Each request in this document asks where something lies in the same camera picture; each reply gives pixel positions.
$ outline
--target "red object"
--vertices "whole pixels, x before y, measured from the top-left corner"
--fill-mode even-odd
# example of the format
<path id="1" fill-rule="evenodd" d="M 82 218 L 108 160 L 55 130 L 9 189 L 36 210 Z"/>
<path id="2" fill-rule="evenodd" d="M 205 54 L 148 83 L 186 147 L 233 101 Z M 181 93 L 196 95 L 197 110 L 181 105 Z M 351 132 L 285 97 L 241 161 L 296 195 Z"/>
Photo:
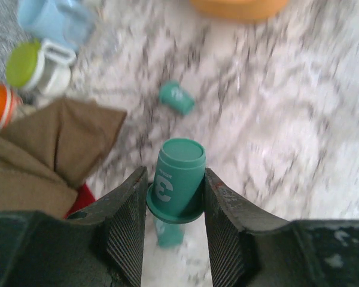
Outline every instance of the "red object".
<path id="1" fill-rule="evenodd" d="M 95 197 L 93 196 L 92 192 L 90 191 L 89 187 L 84 184 L 82 187 L 80 187 L 78 190 L 78 196 L 71 207 L 71 210 L 68 211 L 68 213 L 65 215 L 65 218 L 67 218 L 70 214 L 87 207 L 88 205 L 92 204 L 96 201 Z"/>

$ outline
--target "plastic cup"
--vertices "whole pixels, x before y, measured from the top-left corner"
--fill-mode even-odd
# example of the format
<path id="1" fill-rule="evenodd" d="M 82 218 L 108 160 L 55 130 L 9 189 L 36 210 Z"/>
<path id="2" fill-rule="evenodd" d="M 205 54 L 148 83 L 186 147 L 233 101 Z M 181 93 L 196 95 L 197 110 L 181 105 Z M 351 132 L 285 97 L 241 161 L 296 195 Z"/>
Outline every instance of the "plastic cup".
<path id="1" fill-rule="evenodd" d="M 189 114 L 195 105 L 194 99 L 175 81 L 167 82 L 161 87 L 159 98 L 161 103 L 169 105 L 183 115 Z"/>
<path id="2" fill-rule="evenodd" d="M 23 30 L 74 51 L 88 40 L 95 21 L 95 15 L 79 0 L 21 0 L 17 11 Z"/>
<path id="3" fill-rule="evenodd" d="M 191 140 L 175 138 L 161 147 L 147 205 L 165 223 L 192 222 L 203 213 L 202 181 L 205 175 L 204 147 Z"/>
<path id="4" fill-rule="evenodd" d="M 174 248 L 184 241 L 183 224 L 165 223 L 158 218 L 153 219 L 157 234 L 157 245 L 161 248 Z"/>

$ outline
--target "teal plastic cup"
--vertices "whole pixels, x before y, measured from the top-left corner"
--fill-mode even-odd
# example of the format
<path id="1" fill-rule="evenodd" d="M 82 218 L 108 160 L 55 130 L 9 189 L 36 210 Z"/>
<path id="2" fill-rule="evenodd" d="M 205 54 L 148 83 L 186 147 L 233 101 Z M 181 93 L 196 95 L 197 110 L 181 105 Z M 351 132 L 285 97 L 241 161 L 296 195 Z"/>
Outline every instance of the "teal plastic cup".
<path id="1" fill-rule="evenodd" d="M 165 223 L 185 224 L 203 213 L 206 154 L 196 141 L 175 138 L 161 147 L 147 205 Z"/>
<path id="2" fill-rule="evenodd" d="M 189 93 L 175 81 L 167 82 L 161 87 L 159 98 L 161 103 L 169 105 L 182 115 L 189 114 L 196 103 Z"/>
<path id="3" fill-rule="evenodd" d="M 161 248 L 174 248 L 182 244 L 185 235 L 185 225 L 165 223 L 158 218 L 154 218 L 153 221 L 156 228 L 158 246 Z"/>

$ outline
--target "brown cloth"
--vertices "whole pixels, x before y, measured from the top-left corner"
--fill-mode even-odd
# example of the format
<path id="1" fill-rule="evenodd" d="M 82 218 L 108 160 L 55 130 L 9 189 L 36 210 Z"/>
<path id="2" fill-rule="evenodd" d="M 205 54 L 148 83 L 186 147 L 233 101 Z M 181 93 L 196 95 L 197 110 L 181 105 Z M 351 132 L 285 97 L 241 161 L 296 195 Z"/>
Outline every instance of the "brown cloth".
<path id="1" fill-rule="evenodd" d="M 58 218 L 114 146 L 125 111 L 60 99 L 0 132 L 0 210 Z"/>

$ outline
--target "light blue mug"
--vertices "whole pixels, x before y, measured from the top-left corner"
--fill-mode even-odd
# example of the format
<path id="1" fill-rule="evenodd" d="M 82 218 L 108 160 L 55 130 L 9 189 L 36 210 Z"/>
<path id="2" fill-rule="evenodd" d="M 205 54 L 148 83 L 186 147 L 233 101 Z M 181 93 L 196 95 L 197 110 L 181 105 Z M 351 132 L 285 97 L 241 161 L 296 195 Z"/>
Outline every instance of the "light blue mug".
<path id="1" fill-rule="evenodd" d="M 78 0 L 20 0 L 17 22 L 38 39 L 78 51 L 93 32 L 96 16 Z"/>

